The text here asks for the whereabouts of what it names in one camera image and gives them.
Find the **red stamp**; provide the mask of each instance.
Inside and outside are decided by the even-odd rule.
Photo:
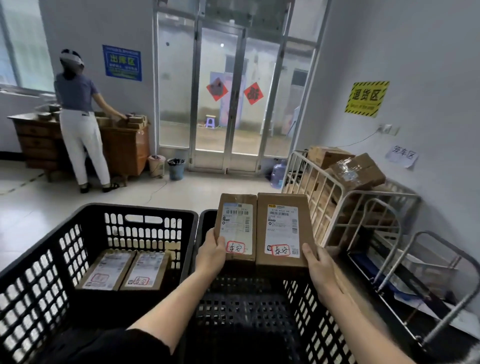
[[[233,240],[230,240],[227,243],[227,246],[225,248],[227,253],[233,253],[233,254],[244,254],[245,253],[245,244],[241,242],[236,242]]]
[[[135,284],[137,286],[146,286],[150,281],[149,277],[135,277],[134,280],[128,281],[128,284]]]
[[[96,273],[93,277],[91,277],[90,281],[96,283],[104,283],[109,277],[110,276],[108,274]]]
[[[290,247],[287,244],[272,245],[272,255],[275,256],[289,256]]]

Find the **person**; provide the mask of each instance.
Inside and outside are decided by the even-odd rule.
[[[105,113],[121,119],[127,117],[107,104],[92,80],[83,75],[84,62],[80,54],[64,49],[60,54],[60,63],[63,72],[56,75],[54,83],[57,100],[62,107],[60,129],[73,172],[80,185],[80,193],[87,193],[91,187],[87,180],[84,148],[92,160],[103,192],[115,190],[119,185],[110,181],[100,129],[92,108],[92,98]]]
[[[359,364],[414,364],[384,336],[342,293],[336,283],[332,259],[325,249],[319,259],[303,244],[310,276],[319,299],[335,318]],[[109,330],[69,354],[56,352],[45,363],[168,363],[205,291],[225,263],[225,238],[215,240],[210,229],[199,248],[195,271],[172,293],[129,328]]]

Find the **plastic stool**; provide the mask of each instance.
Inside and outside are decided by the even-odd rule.
[[[215,128],[215,116],[207,115],[207,122],[205,123],[205,128]]]

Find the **black sandal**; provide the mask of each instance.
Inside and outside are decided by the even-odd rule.
[[[110,183],[110,187],[103,187],[102,191],[103,192],[110,192],[112,190],[116,190],[119,187],[120,187],[120,185],[118,183],[112,182],[112,183]]]
[[[90,187],[92,187],[92,185],[90,183],[87,183],[86,187],[80,187],[80,193],[81,194],[87,193],[88,191],[90,191]]]

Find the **hand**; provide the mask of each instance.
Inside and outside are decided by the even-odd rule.
[[[313,285],[320,296],[320,299],[325,302],[332,292],[340,290],[336,282],[332,258],[324,248],[319,248],[318,260],[313,255],[313,252],[307,243],[302,245],[302,250],[308,261],[308,270]]]
[[[225,264],[225,238],[220,236],[215,241],[213,228],[207,231],[205,242],[198,249],[197,258],[195,260],[195,272],[206,274],[212,280],[221,271]]]

